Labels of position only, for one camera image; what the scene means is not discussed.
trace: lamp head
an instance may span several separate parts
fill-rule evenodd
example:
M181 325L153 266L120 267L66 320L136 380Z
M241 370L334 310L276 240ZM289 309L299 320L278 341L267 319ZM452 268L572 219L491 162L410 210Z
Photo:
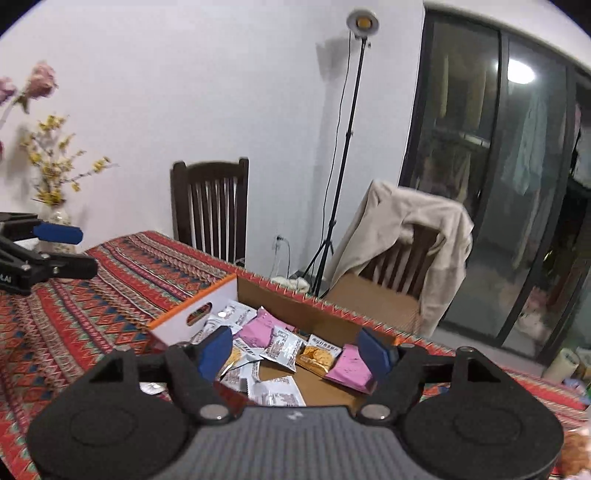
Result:
M379 21L369 10L353 10L347 17L347 27L355 37L367 38L378 32Z

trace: yellow snack packet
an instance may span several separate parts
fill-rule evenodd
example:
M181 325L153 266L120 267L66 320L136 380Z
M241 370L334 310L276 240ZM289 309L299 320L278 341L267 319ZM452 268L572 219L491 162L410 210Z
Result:
M306 370L323 377L334 365L341 351L342 349L336 345L325 342L316 335L310 335L304 351L296 357L295 362Z

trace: vase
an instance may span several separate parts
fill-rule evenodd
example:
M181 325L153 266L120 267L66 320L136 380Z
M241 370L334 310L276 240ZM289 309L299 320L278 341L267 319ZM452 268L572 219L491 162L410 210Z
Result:
M48 223L55 223L56 225L71 225L72 219L68 212L64 209L64 204L61 205L44 205L43 210L39 215L39 219ZM37 251L47 253L60 254L75 254L76 249L74 245L60 244L56 242L46 242L39 240Z

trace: flower stem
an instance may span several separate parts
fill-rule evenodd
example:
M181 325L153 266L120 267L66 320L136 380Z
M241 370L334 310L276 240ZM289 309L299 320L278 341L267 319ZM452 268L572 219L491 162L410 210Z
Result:
M12 110L12 107L14 107L14 105L16 104L16 101L12 101L8 104L8 106L4 109L4 113L2 114L2 117L0 118L0 129L4 126L4 124L6 123L6 120L8 119L8 115L10 114L10 110Z

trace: chair backrest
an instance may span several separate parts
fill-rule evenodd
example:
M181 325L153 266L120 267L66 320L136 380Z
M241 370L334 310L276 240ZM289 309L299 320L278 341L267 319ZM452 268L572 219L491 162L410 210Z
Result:
M179 161L173 165L171 184L178 240L244 265L248 159L189 166Z
M427 270L435 258L434 254L429 255L428 252L437 241L438 234L439 231L435 229L413 225L412 244L397 241L371 259L359 276L418 299Z

